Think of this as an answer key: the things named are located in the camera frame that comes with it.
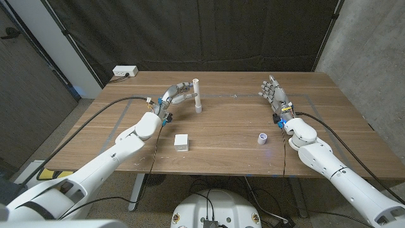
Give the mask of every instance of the white cylinder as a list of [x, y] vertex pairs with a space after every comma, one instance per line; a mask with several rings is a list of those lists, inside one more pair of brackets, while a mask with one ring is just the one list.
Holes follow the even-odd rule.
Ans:
[[203, 108], [201, 106], [199, 80], [198, 79], [193, 79], [192, 80], [192, 86], [194, 88], [194, 92], [197, 94], [197, 96], [194, 98], [196, 100], [196, 112], [200, 113], [203, 110]]
[[266, 143], [267, 140], [267, 135], [265, 133], [260, 133], [259, 138], [258, 138], [258, 143], [260, 145], [263, 145], [264, 143]]

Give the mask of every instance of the table top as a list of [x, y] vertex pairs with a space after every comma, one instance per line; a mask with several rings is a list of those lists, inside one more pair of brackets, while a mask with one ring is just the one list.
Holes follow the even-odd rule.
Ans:
[[[282, 133], [273, 123], [269, 102], [257, 95], [269, 74], [284, 88], [295, 111], [309, 113], [328, 124], [377, 177], [405, 178], [405, 166], [325, 73], [139, 72], [136, 77], [108, 84], [65, 139], [95, 112], [116, 99], [149, 96], [157, 101], [169, 86], [197, 78], [202, 112], [196, 113], [194, 99], [170, 105], [168, 111], [173, 113], [173, 122], [163, 127], [152, 173], [282, 176]], [[46, 167], [51, 170], [79, 169], [114, 145], [119, 133], [136, 124], [147, 111], [146, 102], [138, 99], [114, 104], [89, 123]], [[359, 175], [370, 177], [322, 125], [308, 117], [302, 118], [332, 147], [337, 158]], [[268, 140], [259, 145], [257, 140], [262, 132], [267, 134]], [[189, 151], [175, 151], [176, 134], [189, 135]], [[148, 173], [157, 135], [158, 130], [117, 170]], [[285, 176], [321, 177], [300, 161], [297, 151], [288, 145], [290, 136], [285, 136]]]

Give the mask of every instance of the small white box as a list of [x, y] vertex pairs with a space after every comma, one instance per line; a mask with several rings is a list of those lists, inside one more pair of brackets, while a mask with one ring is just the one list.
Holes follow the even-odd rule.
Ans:
[[189, 150], [189, 135], [177, 134], [175, 137], [175, 149], [177, 152]]

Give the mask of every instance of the white robotic arm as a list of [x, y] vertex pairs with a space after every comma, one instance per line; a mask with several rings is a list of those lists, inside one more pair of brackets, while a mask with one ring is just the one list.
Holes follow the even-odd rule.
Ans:
[[[192, 84], [185, 82], [173, 85], [159, 98], [159, 104], [153, 104], [141, 120], [122, 132], [115, 145], [77, 170], [74, 174], [59, 179], [48, 180], [25, 191], [14, 199], [7, 209], [8, 222], [59, 219], [64, 214], [94, 200], [98, 189], [114, 170], [130, 158], [144, 145], [160, 125], [171, 122], [169, 107], [173, 96], [188, 91]], [[197, 94], [175, 97], [180, 103]], [[84, 219], [89, 206], [74, 211], [63, 219]]]
[[405, 206], [384, 196], [371, 184], [333, 155], [331, 147], [317, 137], [314, 128], [296, 118], [292, 103], [278, 82], [263, 82], [260, 96], [266, 98], [280, 116], [279, 127], [292, 135], [290, 146], [298, 151], [301, 161], [326, 177], [345, 199], [374, 227], [404, 227]]

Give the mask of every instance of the gray wall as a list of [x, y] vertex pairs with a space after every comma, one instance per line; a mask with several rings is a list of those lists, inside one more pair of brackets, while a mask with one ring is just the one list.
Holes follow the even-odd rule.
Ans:
[[316, 71], [405, 164], [405, 1], [346, 0]]

